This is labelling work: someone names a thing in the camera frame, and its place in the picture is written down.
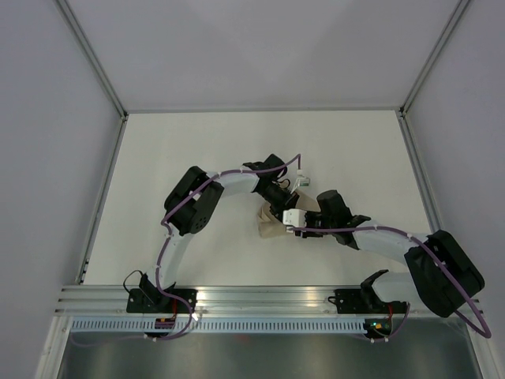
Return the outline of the beige cloth napkin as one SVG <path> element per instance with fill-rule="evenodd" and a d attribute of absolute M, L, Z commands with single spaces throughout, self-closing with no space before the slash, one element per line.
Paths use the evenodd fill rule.
<path fill-rule="evenodd" d="M 299 199 L 295 205 L 296 209 L 313 212 L 318 212 L 320 210 L 320 206 L 314 198 L 299 189 L 297 189 L 295 193 L 299 195 Z M 288 235 L 286 226 L 282 224 L 282 221 L 277 220 L 271 214 L 270 204 L 266 201 L 261 205 L 256 214 L 256 223 L 259 236 L 263 239 Z"/>

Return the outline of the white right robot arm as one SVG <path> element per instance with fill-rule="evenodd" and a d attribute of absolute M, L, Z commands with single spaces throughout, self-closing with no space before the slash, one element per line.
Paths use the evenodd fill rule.
<path fill-rule="evenodd" d="M 284 211 L 283 224 L 299 237 L 332 235 L 341 245 L 379 254 L 408 269 L 383 269 L 364 280 L 360 301 L 366 310 L 377 312 L 388 302 L 412 302 L 449 317 L 484 288 L 483 276 L 449 232 L 412 235 L 385 227 L 368 216 L 354 215 L 335 190 L 316 201 L 317 211 Z"/>

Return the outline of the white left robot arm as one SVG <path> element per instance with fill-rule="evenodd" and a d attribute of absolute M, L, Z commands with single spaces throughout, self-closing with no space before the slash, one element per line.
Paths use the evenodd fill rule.
<path fill-rule="evenodd" d="M 295 156 L 289 163 L 299 163 Z M 219 203 L 225 197 L 256 193 L 269 205 L 275 220 L 296 206 L 299 194 L 280 179 L 289 163 L 271 154 L 264 162 L 245 163 L 237 169 L 207 172 L 190 167 L 164 202 L 165 216 L 161 225 L 168 235 L 156 262 L 141 275 L 139 287 L 129 291 L 128 313 L 168 313 L 179 301 L 190 309 L 192 296 L 188 291 L 177 293 L 178 269 L 193 237 L 210 222 Z"/>

